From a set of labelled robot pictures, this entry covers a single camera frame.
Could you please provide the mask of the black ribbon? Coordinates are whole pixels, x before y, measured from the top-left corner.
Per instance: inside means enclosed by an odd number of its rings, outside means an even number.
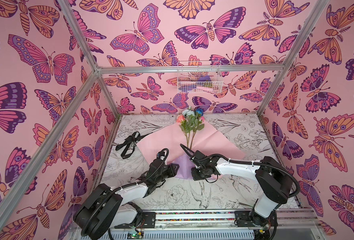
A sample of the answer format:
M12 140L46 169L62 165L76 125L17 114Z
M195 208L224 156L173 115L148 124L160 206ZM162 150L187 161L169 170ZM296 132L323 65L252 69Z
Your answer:
M132 156L135 151L136 144L141 141L143 138L148 136L149 134L141 135L139 132L134 132L129 135L123 143L118 144L115 147L116 151L123 149L122 153L120 154L122 159L128 159Z

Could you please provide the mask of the pink fake rose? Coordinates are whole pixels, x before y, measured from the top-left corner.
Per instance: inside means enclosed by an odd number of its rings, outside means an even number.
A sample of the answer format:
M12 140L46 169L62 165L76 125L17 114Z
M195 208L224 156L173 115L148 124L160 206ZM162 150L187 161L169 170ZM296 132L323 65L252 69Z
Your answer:
M191 132L192 132L190 119L188 117L184 117L183 115L179 115L176 122L179 124L180 129L182 130L182 132L186 137L186 141L187 141L186 146L189 147L191 142Z

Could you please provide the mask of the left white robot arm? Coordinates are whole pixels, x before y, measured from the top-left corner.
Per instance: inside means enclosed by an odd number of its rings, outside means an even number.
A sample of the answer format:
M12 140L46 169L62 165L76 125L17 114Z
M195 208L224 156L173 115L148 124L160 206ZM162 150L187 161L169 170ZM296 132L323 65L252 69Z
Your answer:
M179 165L167 165L168 155L167 148L158 152L149 170L136 182L115 189L106 184L98 185L73 217L74 223L81 228L80 235L92 240L101 238L110 228L120 207L151 195L167 179L175 177Z

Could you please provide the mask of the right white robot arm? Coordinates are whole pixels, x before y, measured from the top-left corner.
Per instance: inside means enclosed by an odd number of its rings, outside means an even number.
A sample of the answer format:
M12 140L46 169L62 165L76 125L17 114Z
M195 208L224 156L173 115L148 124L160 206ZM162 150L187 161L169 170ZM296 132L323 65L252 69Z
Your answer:
M206 156L183 144L180 146L195 165L191 170L195 181L231 175L255 181L260 185L263 194L257 199L245 220L253 226L265 227L272 223L271 216L277 213L277 209L301 191L297 179L272 157L266 156L256 162L242 161L221 154Z

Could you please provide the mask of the blue fake flower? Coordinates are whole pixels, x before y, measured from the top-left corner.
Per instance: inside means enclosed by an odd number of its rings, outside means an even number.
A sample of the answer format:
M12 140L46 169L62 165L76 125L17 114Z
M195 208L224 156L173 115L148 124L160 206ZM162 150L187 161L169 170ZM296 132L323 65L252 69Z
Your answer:
M193 125L192 125L193 135L194 135L194 131L196 130L196 127L199 123L199 118L201 116L204 116L204 111L201 108L196 108L195 109L195 118L194 118Z

